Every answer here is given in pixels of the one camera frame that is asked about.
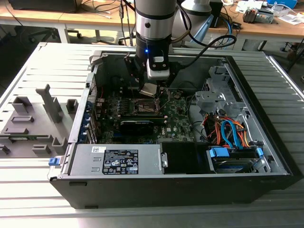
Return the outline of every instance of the blue cable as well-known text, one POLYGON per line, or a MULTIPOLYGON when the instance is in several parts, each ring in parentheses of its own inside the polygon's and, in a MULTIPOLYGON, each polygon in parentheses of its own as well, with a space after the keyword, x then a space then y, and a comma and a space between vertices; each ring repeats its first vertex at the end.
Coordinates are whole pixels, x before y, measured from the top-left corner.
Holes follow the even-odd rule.
POLYGON ((225 120, 225 121, 222 122, 220 131, 221 131, 221 133, 222 133, 223 139, 225 140, 225 142, 228 143, 228 145, 230 146, 230 148, 233 148, 232 143, 226 138, 226 135, 225 135, 225 124, 226 124, 226 123, 228 123, 228 124, 231 125, 234 143, 236 144, 236 146, 237 146, 238 148, 240 148, 240 149, 242 150, 242 149, 243 149, 243 146, 242 146, 242 144, 240 143, 240 141, 238 140, 238 137, 237 137, 237 136, 238 136, 238 133, 237 133, 236 127, 235 127, 235 125, 232 123, 231 120, 225 120))
POLYGON ((227 21, 227 20, 224 20, 226 23, 227 23, 227 25, 228 25, 228 28, 229 28, 229 35, 231 35, 232 34, 232 28, 231 28, 231 26, 230 26, 230 24, 229 24, 229 22, 227 21))

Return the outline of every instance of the paper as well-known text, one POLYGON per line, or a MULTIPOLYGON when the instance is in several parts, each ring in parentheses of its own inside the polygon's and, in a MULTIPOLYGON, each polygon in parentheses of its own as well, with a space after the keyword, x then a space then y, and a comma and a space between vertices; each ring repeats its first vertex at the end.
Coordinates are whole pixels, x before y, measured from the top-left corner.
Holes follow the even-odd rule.
POLYGON ((283 20, 283 21, 285 21, 289 24, 292 24, 292 25, 297 25, 297 24, 300 24, 300 23, 304 22, 303 18, 299 18, 299 17, 297 17, 295 15, 292 15, 292 14, 288 14, 288 15, 279 17, 279 19, 283 20))
POLYGON ((260 10, 262 7, 263 1, 239 1, 236 7, 236 12, 245 13, 248 8, 260 10))

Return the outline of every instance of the aluminum extrusion table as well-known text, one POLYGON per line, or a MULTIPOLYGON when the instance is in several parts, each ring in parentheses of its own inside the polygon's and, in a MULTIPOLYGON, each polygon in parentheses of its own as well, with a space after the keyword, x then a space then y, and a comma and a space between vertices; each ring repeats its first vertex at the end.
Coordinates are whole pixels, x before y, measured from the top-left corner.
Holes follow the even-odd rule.
MULTIPOLYGON (((42 103, 35 88, 46 83, 59 102, 80 99, 91 71, 93 50, 113 46, 40 43, 0 99, 0 129, 10 118, 11 102, 26 95, 42 103)), ((133 51, 132 47, 121 47, 133 51)), ((175 53, 199 53, 176 48, 175 53)), ((231 55, 304 172, 304 95, 272 57, 262 52, 213 50, 231 55)), ((0 227, 303 227, 304 180, 275 190, 251 204, 201 207, 77 210, 49 184, 48 159, 0 159, 0 227)))

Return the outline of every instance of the wooden desk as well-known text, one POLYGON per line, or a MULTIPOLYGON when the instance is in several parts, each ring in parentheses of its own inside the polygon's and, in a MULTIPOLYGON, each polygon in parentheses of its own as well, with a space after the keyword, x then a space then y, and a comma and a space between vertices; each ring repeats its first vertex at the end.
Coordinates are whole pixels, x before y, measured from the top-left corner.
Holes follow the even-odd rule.
MULTIPOLYGON (((4 1, 7 2, 9 10, 14 16, 25 26, 37 26, 37 27, 49 27, 57 28, 60 34, 61 42, 68 43, 69 38, 67 35, 67 29, 94 29, 99 30, 114 30, 121 31, 121 23, 119 18, 119 9, 111 10, 111 14, 105 14, 111 16, 111 19, 102 17, 96 13, 86 12, 83 9, 79 9, 78 13, 60 13, 60 12, 47 12, 47 11, 32 11, 32 10, 13 10, 8 0, 0 0, 0 24, 7 25, 19 25, 19 23, 11 16, 11 14, 5 8, 4 1)), ((104 3, 104 0, 95 0, 95 6, 104 3)), ((110 6, 102 6, 99 10, 108 10, 113 6, 118 6, 119 2, 110 6)), ((91 5, 87 5, 87 9, 93 10, 91 5)), ((275 24, 248 24, 243 22, 243 14, 239 15, 235 12, 235 7, 226 7, 228 14, 234 21, 242 24, 242 29, 237 36, 237 43, 234 49, 242 49, 246 39, 257 40, 269 40, 269 41, 288 41, 288 42, 300 42, 304 37, 304 23, 299 25, 290 25, 284 21, 275 18, 275 24)), ((304 6, 296 7, 296 10, 303 10, 304 6)), ((129 9, 130 26, 135 23, 135 13, 129 9)), ((124 31, 128 30, 127 17, 123 19, 124 31)), ((204 42, 209 42, 210 39, 214 39, 227 32, 227 28, 224 25, 218 28, 210 28, 208 30, 206 39, 204 42)))
MULTIPOLYGON (((95 6, 98 4, 104 4, 105 2, 102 0, 99 1, 94 1, 95 6)), ((112 5, 109 6, 102 6, 98 8, 99 11, 102 10, 109 10, 112 9, 116 6, 119 6, 120 2, 115 2, 112 5)), ((85 9, 88 10, 93 10, 92 4, 91 5, 84 5, 85 9)), ((81 24, 81 25, 92 25, 92 26, 117 26, 121 27, 121 20, 119 17, 119 8, 113 9, 110 11, 111 14, 106 14, 106 13, 100 13, 103 15, 110 16, 111 19, 102 17, 98 15, 97 13, 91 13, 91 12, 86 12, 83 9, 79 9, 78 13, 63 13, 62 16, 59 19, 60 23, 65 23, 67 25, 69 24, 81 24)), ((135 24, 135 12, 128 8, 129 12, 129 22, 130 26, 134 26, 135 24)), ((127 14, 126 10, 124 7, 124 19, 123 19, 123 25, 127 26, 127 14)))
MULTIPOLYGON (((268 41, 285 41, 285 42, 301 42, 304 38, 304 23, 291 25, 278 18, 274 18, 272 24, 254 23, 249 24, 243 21, 243 14, 235 12, 236 6, 226 6, 228 15, 233 21, 241 23, 241 30, 237 36, 237 42, 234 49, 241 49, 246 39, 268 40, 268 41)), ((304 11, 304 5, 296 6, 295 10, 304 11)), ((210 28, 209 31, 219 29, 221 33, 226 33, 227 28, 221 25, 219 28, 210 28)))

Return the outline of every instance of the barcode label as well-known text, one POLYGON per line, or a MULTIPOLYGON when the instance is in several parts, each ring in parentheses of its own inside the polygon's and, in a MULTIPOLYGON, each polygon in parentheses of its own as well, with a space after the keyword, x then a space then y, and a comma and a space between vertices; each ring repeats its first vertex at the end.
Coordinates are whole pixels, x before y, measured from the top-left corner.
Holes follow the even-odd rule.
POLYGON ((106 147, 105 146, 93 146, 92 153, 104 153, 106 147))

